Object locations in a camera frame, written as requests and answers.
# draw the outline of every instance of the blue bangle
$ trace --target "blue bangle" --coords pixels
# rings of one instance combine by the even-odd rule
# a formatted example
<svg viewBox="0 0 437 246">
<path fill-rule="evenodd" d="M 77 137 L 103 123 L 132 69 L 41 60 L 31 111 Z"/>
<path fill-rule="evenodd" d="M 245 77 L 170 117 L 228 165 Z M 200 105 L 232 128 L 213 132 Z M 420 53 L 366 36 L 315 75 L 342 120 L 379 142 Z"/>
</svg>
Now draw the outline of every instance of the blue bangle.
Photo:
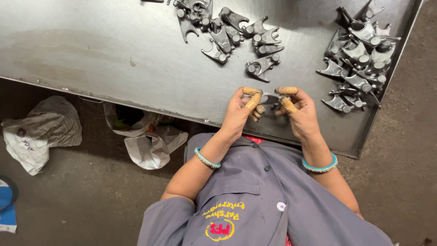
<svg viewBox="0 0 437 246">
<path fill-rule="evenodd" d="M 310 171 L 312 171 L 312 172 L 329 172 L 329 171 L 331 171 L 332 169 L 334 169 L 334 168 L 337 166 L 337 164 L 338 164 L 337 157 L 336 157 L 333 153 L 331 153 L 331 155 L 332 155 L 333 161 L 332 161 L 332 163 L 331 163 L 329 166 L 327 166 L 327 167 L 317 168 L 317 167 L 311 167 L 311 166 L 308 166 L 308 164 L 307 164 L 306 161 L 305 161 L 305 158 L 302 158 L 302 164 L 303 164 L 303 166 L 304 166 L 306 169 L 308 169 L 308 170 L 310 170 Z"/>
<path fill-rule="evenodd" d="M 201 149 L 200 147 L 195 148 L 194 153 L 203 163 L 205 163 L 209 167 L 216 168 L 216 169 L 221 166 L 220 163 L 218 163 L 218 164 L 212 163 L 212 162 L 208 161 L 207 158 L 203 157 L 203 155 L 199 152 L 200 149 Z"/>
</svg>

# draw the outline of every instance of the white plastic bag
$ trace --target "white plastic bag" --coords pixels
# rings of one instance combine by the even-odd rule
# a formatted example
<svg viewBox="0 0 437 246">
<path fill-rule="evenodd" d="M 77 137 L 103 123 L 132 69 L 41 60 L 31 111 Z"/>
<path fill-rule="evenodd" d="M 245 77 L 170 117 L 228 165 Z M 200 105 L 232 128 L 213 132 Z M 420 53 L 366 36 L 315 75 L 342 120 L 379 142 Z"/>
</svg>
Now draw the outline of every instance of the white plastic bag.
<svg viewBox="0 0 437 246">
<path fill-rule="evenodd" d="M 1 124 L 6 150 L 32 176 L 49 161 L 50 147 L 82 142 L 77 111 L 62 96 L 41 101 L 24 119 L 5 119 Z"/>
<path fill-rule="evenodd" d="M 126 149 L 131 160 L 144 169 L 165 166 L 170 161 L 170 153 L 183 145 L 188 138 L 188 133 L 172 126 L 157 127 L 157 114 L 147 111 L 143 111 L 144 117 L 130 130 L 115 130 L 113 125 L 118 118 L 115 104 L 105 103 L 104 112 L 108 126 L 115 133 L 126 136 Z"/>
</svg>

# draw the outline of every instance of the forearm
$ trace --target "forearm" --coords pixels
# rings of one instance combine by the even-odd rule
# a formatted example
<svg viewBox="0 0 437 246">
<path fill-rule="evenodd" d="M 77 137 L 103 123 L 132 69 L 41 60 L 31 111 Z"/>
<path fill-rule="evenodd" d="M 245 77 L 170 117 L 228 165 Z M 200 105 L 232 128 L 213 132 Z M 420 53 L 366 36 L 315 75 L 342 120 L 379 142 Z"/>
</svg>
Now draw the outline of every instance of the forearm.
<svg viewBox="0 0 437 246">
<path fill-rule="evenodd" d="M 233 141 L 225 131 L 219 130 L 200 150 L 200 153 L 213 163 L 219 163 L 226 155 Z M 171 197 L 184 197 L 190 202 L 196 199 L 214 169 L 205 165 L 197 156 L 185 163 L 170 180 L 161 200 Z"/>
<path fill-rule="evenodd" d="M 311 167 L 326 167 L 333 161 L 328 145 L 321 134 L 302 141 L 302 151 L 305 161 Z M 309 171 L 308 174 L 362 218 L 357 200 L 337 168 L 325 173 Z"/>
</svg>

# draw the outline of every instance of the gray work uniform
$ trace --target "gray work uniform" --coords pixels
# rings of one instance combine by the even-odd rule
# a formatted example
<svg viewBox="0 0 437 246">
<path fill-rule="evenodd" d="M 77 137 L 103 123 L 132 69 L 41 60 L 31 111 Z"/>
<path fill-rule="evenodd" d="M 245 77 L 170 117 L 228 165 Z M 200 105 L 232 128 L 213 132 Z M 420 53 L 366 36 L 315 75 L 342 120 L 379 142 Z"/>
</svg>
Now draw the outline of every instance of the gray work uniform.
<svg viewBox="0 0 437 246">
<path fill-rule="evenodd" d="M 185 161 L 213 136 L 193 136 Z M 240 138 L 197 196 L 152 204 L 138 246 L 393 246 L 380 229 L 312 179 L 302 152 Z"/>
</svg>

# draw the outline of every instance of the hand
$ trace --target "hand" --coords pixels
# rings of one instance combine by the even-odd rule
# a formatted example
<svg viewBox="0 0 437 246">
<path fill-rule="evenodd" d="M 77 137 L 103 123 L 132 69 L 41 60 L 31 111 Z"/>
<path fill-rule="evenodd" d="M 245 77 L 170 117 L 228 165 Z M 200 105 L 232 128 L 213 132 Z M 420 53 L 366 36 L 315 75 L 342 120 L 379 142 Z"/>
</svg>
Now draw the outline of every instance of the hand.
<svg viewBox="0 0 437 246">
<path fill-rule="evenodd" d="M 245 105 L 250 100 L 250 97 L 245 97 L 243 93 L 243 87 L 237 89 L 229 101 L 228 109 L 226 111 L 225 120 L 220 130 L 223 131 L 232 142 L 235 142 L 241 137 L 243 133 L 243 127 L 246 124 L 247 117 L 251 110 Z"/>
<path fill-rule="evenodd" d="M 278 88 L 276 92 L 283 95 L 286 90 L 287 87 Z M 284 98 L 281 104 L 290 117 L 291 129 L 296 138 L 304 142 L 320 135 L 314 101 L 300 88 L 296 88 L 293 94 L 287 95 L 291 97 L 291 101 Z"/>
</svg>

